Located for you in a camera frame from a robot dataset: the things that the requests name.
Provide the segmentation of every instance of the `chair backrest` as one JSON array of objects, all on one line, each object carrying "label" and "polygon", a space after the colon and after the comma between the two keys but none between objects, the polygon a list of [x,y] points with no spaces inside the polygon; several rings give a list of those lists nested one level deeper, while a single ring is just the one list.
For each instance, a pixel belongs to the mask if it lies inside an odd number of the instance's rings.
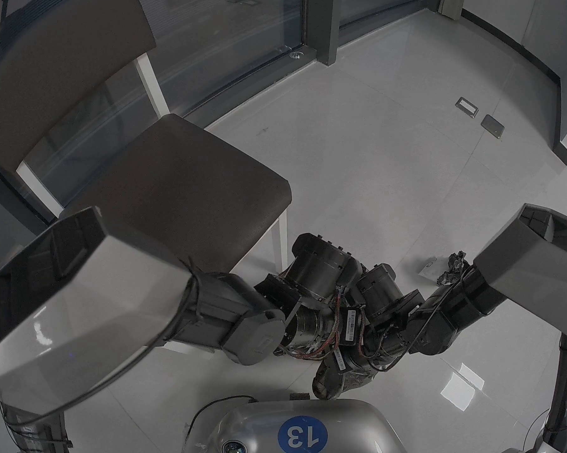
[{"label": "chair backrest", "polygon": [[107,78],[155,47],[138,0],[64,0],[0,59],[0,167],[35,144]]}]

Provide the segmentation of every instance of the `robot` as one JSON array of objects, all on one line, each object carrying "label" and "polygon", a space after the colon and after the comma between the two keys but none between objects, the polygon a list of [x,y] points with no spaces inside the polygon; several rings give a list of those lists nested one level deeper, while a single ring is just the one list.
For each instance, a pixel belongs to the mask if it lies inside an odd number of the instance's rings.
[{"label": "robot", "polygon": [[292,253],[286,271],[251,287],[202,272],[97,208],[55,222],[0,270],[0,407],[17,445],[68,453],[65,410],[152,348],[184,343],[245,366],[271,354],[321,362],[318,400],[240,406],[214,430],[210,453],[405,453],[375,408],[337,398],[407,353],[442,353],[510,299],[562,332],[551,409],[529,452],[567,453],[566,216],[524,205],[460,280],[426,300],[403,295],[389,265],[368,270],[321,236],[300,235]]}]

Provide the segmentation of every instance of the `metal floor plate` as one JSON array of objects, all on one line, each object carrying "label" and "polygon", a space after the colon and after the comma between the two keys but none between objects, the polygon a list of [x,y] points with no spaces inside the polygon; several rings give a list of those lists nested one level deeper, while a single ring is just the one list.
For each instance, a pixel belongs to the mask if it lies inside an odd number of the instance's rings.
[{"label": "metal floor plate", "polygon": [[493,134],[497,139],[502,137],[502,133],[504,132],[504,126],[501,123],[499,123],[498,121],[496,121],[493,118],[493,116],[491,116],[490,114],[487,114],[483,118],[483,122],[481,123],[481,125],[487,131],[489,131],[491,134]]}]

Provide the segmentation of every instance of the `camera lens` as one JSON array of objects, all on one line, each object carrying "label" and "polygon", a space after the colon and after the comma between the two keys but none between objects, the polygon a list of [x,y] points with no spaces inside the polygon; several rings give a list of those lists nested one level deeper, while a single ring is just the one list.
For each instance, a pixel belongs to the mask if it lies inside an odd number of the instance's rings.
[{"label": "camera lens", "polygon": [[222,453],[247,453],[247,450],[242,443],[231,441],[222,446]]}]

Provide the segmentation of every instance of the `tile floor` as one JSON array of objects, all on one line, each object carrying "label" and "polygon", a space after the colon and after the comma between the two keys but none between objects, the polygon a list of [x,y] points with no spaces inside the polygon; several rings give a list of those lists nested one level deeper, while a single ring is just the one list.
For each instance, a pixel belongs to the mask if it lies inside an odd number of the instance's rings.
[{"label": "tile floor", "polygon": [[[480,108],[477,119],[454,107],[461,95]],[[518,54],[467,21],[422,11],[345,46],[329,68],[292,75],[210,131],[289,180],[290,244],[322,234],[368,266],[390,263],[404,292],[428,295],[435,287],[416,272],[431,255],[463,249],[472,260],[526,201],[567,214],[567,167],[549,149],[554,102],[554,86]],[[506,126],[501,140],[481,128],[485,114]],[[256,283],[273,269],[266,239],[235,272]],[[558,339],[507,301],[443,355],[408,356],[345,396],[379,408],[409,453],[521,448],[549,406]],[[246,368],[221,353],[156,350],[69,411],[68,432],[78,453],[178,453],[203,404],[310,391],[316,367],[271,357]],[[232,404],[221,406],[198,423],[188,452],[202,451]],[[0,453],[9,451],[0,419]]]}]

